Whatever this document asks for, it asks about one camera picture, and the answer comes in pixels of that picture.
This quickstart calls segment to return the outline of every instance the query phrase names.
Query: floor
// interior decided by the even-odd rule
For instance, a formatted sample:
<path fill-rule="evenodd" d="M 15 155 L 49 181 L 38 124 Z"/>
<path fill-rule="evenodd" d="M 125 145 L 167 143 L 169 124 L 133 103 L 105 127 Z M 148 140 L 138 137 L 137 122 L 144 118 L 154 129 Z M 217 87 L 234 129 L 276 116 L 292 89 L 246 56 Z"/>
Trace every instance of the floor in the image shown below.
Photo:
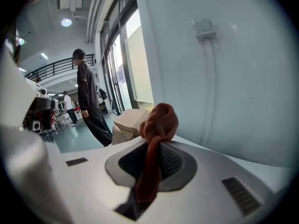
<path fill-rule="evenodd" d="M 108 127 L 112 131 L 113 120 L 117 117 L 114 113 L 104 115 Z M 71 124 L 64 125 L 62 131 L 57 129 L 53 132 L 54 142 L 61 153 L 85 151 L 104 147 L 89 131 L 83 119 L 72 127 Z"/>

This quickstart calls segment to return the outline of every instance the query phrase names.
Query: white wall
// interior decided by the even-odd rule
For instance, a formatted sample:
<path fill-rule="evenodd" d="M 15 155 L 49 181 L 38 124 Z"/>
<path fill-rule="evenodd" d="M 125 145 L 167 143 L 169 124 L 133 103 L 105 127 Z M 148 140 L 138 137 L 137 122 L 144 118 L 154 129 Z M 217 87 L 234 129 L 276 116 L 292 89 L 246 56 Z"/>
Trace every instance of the white wall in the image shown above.
<path fill-rule="evenodd" d="M 57 31 L 28 38 L 21 48 L 20 66 L 28 71 L 42 67 L 39 56 L 44 53 L 50 64 L 59 60 L 70 58 L 75 49 L 81 48 L 86 54 L 94 54 L 94 43 L 86 43 L 86 30 Z"/>
<path fill-rule="evenodd" d="M 298 154 L 298 46 L 271 0 L 137 0 L 155 104 L 173 105 L 177 134 L 203 144 L 211 92 L 206 47 L 192 20 L 209 19 L 216 88 L 205 146 L 287 166 Z"/>

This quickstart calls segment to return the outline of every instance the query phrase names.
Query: dark outfit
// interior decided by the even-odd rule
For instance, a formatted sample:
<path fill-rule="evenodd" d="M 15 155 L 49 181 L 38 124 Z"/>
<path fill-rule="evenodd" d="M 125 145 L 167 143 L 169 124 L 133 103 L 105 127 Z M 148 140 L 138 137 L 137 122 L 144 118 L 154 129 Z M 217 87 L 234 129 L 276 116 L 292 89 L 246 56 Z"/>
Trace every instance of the dark outfit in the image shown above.
<path fill-rule="evenodd" d="M 78 101 L 81 110 L 87 110 L 89 117 L 83 119 L 94 137 L 102 145 L 108 146 L 112 142 L 111 131 L 99 109 L 93 72 L 86 61 L 78 66 Z"/>
<path fill-rule="evenodd" d="M 73 124 L 75 124 L 75 123 L 78 122 L 77 116 L 76 116 L 76 114 L 75 114 L 75 112 L 74 112 L 73 109 L 67 110 L 67 113 L 69 114 L 71 120 L 73 121 Z"/>

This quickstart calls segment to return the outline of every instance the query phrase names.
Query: speaker grille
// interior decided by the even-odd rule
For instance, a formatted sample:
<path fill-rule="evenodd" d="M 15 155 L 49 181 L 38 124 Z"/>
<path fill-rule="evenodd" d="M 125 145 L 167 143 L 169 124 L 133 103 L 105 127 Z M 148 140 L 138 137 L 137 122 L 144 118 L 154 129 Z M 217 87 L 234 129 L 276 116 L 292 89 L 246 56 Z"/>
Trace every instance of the speaker grille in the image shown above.
<path fill-rule="evenodd" d="M 261 206 L 261 204 L 235 177 L 222 180 L 222 183 L 232 196 L 233 200 L 237 203 L 244 216 L 249 215 Z"/>
<path fill-rule="evenodd" d="M 177 153 L 171 151 L 164 145 L 160 145 L 159 165 L 162 179 L 168 178 L 178 172 L 182 164 L 183 160 Z"/>

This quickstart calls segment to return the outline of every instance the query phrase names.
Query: cardboard box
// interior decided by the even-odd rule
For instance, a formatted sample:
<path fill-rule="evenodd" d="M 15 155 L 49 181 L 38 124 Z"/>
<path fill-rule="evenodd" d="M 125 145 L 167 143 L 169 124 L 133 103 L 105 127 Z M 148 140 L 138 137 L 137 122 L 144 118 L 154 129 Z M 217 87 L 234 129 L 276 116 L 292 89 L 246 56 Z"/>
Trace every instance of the cardboard box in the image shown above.
<path fill-rule="evenodd" d="M 114 121 L 112 128 L 112 145 L 127 142 L 138 137 L 140 124 L 147 119 L 147 110 L 129 109 Z"/>
<path fill-rule="evenodd" d="M 124 142 L 127 142 L 126 138 L 122 135 L 118 127 L 114 125 L 112 128 L 112 145 Z"/>
<path fill-rule="evenodd" d="M 148 110 L 128 109 L 115 119 L 114 124 L 121 130 L 138 133 L 140 124 L 149 114 Z"/>

